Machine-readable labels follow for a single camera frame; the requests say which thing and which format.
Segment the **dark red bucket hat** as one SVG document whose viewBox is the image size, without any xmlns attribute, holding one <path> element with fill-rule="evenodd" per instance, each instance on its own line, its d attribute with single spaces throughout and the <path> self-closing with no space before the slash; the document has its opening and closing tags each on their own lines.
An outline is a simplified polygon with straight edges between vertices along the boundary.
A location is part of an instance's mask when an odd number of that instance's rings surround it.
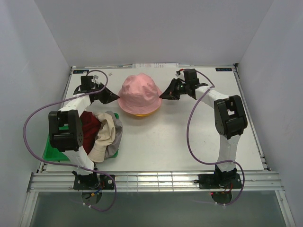
<svg viewBox="0 0 303 227">
<path fill-rule="evenodd" d="M 92 112 L 84 111 L 81 116 L 80 120 L 82 123 L 82 131 L 83 131 L 83 147 L 87 154 L 90 153 L 92 150 L 95 137 L 98 134 L 101 122 L 93 115 Z"/>
</svg>

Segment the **pink bucket hat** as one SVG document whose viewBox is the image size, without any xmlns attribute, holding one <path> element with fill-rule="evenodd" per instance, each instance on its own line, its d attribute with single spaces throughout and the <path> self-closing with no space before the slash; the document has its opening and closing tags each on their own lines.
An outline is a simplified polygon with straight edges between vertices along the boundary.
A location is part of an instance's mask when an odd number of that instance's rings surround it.
<svg viewBox="0 0 303 227">
<path fill-rule="evenodd" d="M 118 93 L 120 108 L 133 115 L 149 115 L 162 104 L 161 91 L 154 80 L 144 74 L 128 76 Z"/>
</svg>

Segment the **yellow bucket hat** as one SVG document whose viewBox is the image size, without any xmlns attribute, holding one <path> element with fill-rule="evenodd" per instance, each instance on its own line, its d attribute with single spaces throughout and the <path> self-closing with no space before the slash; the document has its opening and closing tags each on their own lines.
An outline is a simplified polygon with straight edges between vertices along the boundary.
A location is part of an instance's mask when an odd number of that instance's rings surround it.
<svg viewBox="0 0 303 227">
<path fill-rule="evenodd" d="M 137 116 L 137 117 L 147 117 L 149 115 L 151 115 L 152 113 L 149 113 L 149 114 L 134 114 L 134 116 Z"/>
</svg>

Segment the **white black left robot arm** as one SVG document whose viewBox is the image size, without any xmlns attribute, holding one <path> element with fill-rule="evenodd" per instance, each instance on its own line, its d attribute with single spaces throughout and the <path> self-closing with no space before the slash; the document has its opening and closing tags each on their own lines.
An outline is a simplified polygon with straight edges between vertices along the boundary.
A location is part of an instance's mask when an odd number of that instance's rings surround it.
<svg viewBox="0 0 303 227">
<path fill-rule="evenodd" d="M 49 142 L 77 168 L 72 173 L 80 184 L 95 189 L 100 185 L 100 177 L 83 147 L 84 133 L 80 116 L 94 101 L 109 104 L 119 96 L 97 82 L 94 76 L 81 76 L 80 80 L 81 84 L 75 89 L 73 99 L 60 110 L 49 113 Z"/>
</svg>

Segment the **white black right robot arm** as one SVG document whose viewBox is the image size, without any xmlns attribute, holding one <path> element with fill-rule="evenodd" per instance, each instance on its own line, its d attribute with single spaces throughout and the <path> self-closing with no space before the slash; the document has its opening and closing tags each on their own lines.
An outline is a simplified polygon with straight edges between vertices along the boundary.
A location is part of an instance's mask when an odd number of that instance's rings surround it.
<svg viewBox="0 0 303 227">
<path fill-rule="evenodd" d="M 241 135 L 248 126 L 248 120 L 239 95 L 228 96 L 215 91 L 212 81 L 201 83 L 196 69 L 181 69 L 176 72 L 167 89 L 160 95 L 161 99 L 179 100 L 181 95 L 188 95 L 198 103 L 211 107 L 214 111 L 214 125 L 220 136 L 219 156 L 216 162 L 207 162 L 214 166 L 212 174 L 200 174 L 194 182 L 199 188 L 241 188 L 239 164 L 236 152 Z"/>
</svg>

